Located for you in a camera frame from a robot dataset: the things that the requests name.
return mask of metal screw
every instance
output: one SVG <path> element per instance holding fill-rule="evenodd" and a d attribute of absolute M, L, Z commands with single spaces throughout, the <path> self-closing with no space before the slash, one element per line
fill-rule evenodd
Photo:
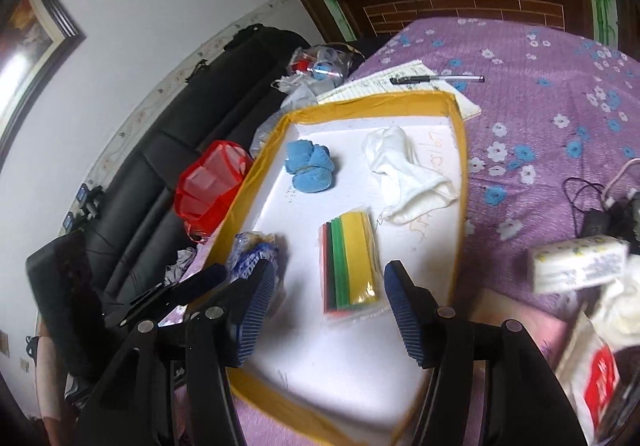
<path fill-rule="evenodd" d="M 511 332 L 520 332 L 522 330 L 522 323 L 517 320 L 507 320 L 507 323 L 504 325 Z"/>
<path fill-rule="evenodd" d="M 225 314 L 225 312 L 222 310 L 222 307 L 218 307 L 217 305 L 214 305 L 213 307 L 209 307 L 204 312 L 204 315 L 210 320 L 215 320 L 216 318 L 220 318 L 223 314 Z"/>
<path fill-rule="evenodd" d="M 453 318 L 456 315 L 456 310 L 453 307 L 441 305 L 438 307 L 438 315 L 443 318 Z"/>
<path fill-rule="evenodd" d="M 142 320 L 138 324 L 138 332 L 146 334 L 154 329 L 154 323 L 151 320 Z"/>

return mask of notebook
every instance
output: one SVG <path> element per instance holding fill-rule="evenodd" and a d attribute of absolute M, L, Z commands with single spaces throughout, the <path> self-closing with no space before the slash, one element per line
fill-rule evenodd
<path fill-rule="evenodd" d="M 408 85 L 391 85 L 389 78 L 400 78 L 401 76 L 415 76 L 420 74 L 432 74 L 435 73 L 429 69 L 420 60 L 412 60 L 406 64 L 396 65 L 383 71 L 379 71 L 371 74 L 365 78 L 347 82 L 339 87 L 336 87 L 329 92 L 318 96 L 318 103 L 330 103 L 337 101 L 354 100 L 356 98 L 362 98 L 370 96 L 372 94 L 382 94 L 385 92 L 399 92 L 399 91 L 443 91 L 450 92 L 456 97 L 458 108 L 462 119 L 471 119 L 478 116 L 481 113 L 480 107 L 467 98 L 462 92 L 458 91 L 455 87 L 450 85 L 446 81 L 439 80 L 437 82 L 428 83 L 413 83 Z"/>

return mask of red object in plastic bag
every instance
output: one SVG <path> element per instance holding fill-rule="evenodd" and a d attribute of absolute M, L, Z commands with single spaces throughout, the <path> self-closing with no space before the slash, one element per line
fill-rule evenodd
<path fill-rule="evenodd" d="M 231 141 L 214 141 L 178 179 L 174 209 L 187 233 L 210 236 L 226 216 L 253 161 Z"/>

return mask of picture frame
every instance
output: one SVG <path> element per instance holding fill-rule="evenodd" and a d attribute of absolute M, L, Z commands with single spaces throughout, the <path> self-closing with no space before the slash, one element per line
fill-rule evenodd
<path fill-rule="evenodd" d="M 0 33 L 0 169 L 35 100 L 83 39 L 58 0 L 20 0 Z"/>

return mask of wall outlet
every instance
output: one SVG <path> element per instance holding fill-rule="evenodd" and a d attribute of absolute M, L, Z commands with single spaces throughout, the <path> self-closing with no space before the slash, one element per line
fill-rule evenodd
<path fill-rule="evenodd" d="M 0 352 L 9 357 L 9 334 L 0 331 Z"/>

